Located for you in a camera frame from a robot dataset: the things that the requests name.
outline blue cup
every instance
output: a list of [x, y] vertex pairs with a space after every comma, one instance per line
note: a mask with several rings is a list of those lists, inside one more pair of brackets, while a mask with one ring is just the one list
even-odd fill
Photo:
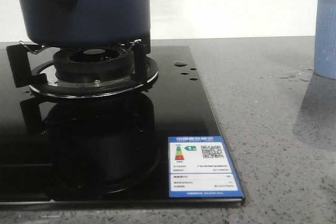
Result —
[[314, 72], [336, 79], [336, 0], [318, 0]]

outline energy label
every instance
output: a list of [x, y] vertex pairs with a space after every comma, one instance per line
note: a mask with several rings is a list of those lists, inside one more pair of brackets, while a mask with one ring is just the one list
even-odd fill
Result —
[[241, 197], [221, 136], [169, 137], [170, 197]]

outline green arrow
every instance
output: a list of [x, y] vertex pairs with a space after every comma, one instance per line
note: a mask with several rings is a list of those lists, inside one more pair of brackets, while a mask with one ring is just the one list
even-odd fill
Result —
[[196, 150], [196, 146], [186, 146], [185, 149], [187, 151], [195, 151]]

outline colored rating bars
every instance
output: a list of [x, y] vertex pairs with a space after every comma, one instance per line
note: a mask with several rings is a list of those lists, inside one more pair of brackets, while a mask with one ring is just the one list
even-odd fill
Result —
[[175, 160], [184, 160], [184, 156], [183, 156], [183, 153], [181, 151], [181, 147], [180, 146], [176, 147]]

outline burner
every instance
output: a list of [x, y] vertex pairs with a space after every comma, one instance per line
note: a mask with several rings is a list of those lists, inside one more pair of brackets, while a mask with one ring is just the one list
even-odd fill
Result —
[[134, 70], [133, 52], [121, 47], [61, 49], [54, 54], [56, 77], [62, 81], [109, 81]]
[[158, 77], [156, 62], [139, 40], [126, 47], [63, 48], [53, 61], [30, 70], [27, 53], [46, 48], [22, 43], [7, 47], [16, 87], [30, 85], [35, 94], [52, 98], [96, 98], [148, 90]]

